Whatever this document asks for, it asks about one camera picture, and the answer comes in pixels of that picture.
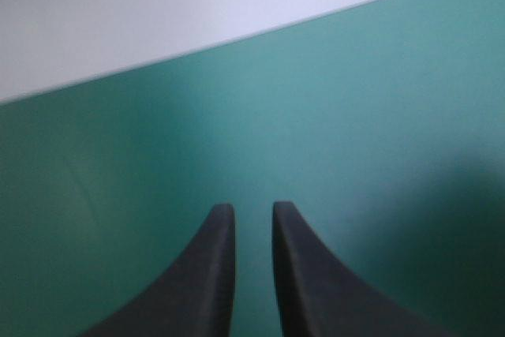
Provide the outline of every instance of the black curved object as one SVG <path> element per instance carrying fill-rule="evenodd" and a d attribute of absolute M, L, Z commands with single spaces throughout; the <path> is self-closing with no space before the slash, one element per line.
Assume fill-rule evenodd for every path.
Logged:
<path fill-rule="evenodd" d="M 225 337 L 234 288 L 234 210 L 220 204 L 153 284 L 81 336 Z"/>
<path fill-rule="evenodd" d="M 273 213 L 275 290 L 285 337 L 448 337 L 371 288 L 312 231 L 293 203 Z"/>

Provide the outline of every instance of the green wall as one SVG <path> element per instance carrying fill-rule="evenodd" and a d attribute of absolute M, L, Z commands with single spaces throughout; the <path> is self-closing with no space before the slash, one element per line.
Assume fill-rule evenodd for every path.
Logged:
<path fill-rule="evenodd" d="M 105 317 L 223 201 L 233 336 L 280 335 L 279 199 L 401 305 L 505 335 L 505 0 L 381 0 L 0 106 L 0 335 Z"/>

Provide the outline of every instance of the teal wall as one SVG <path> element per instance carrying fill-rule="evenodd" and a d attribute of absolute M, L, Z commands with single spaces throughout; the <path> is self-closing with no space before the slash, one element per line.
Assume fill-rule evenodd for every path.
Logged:
<path fill-rule="evenodd" d="M 401 305 L 504 335 L 505 0 L 382 0 L 0 107 L 0 335 L 78 333 L 238 219 L 233 335 L 280 335 L 271 203 Z"/>

